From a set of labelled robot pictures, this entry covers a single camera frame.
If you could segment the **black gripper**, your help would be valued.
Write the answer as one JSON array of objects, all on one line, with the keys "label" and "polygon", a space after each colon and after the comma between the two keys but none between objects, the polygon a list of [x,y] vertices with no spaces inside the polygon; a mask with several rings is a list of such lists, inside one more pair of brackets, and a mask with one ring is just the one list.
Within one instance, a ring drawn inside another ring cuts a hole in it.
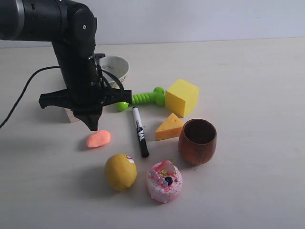
[{"label": "black gripper", "polygon": [[114,88],[107,81],[65,82],[65,89],[41,94],[42,109],[55,106],[72,110],[91,131],[97,131],[103,107],[118,102],[131,102],[132,92],[122,85]]}]

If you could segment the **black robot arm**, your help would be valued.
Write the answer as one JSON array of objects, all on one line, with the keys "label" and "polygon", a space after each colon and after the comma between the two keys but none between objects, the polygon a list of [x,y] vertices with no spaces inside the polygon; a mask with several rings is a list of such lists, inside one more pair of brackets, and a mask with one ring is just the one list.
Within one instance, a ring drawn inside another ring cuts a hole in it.
[{"label": "black robot arm", "polygon": [[0,38],[5,41],[50,42],[63,76],[64,90],[42,94],[41,108],[70,109],[91,131],[105,106],[132,101],[114,75],[103,70],[95,52],[97,18],[85,5],[72,0],[3,0]]}]

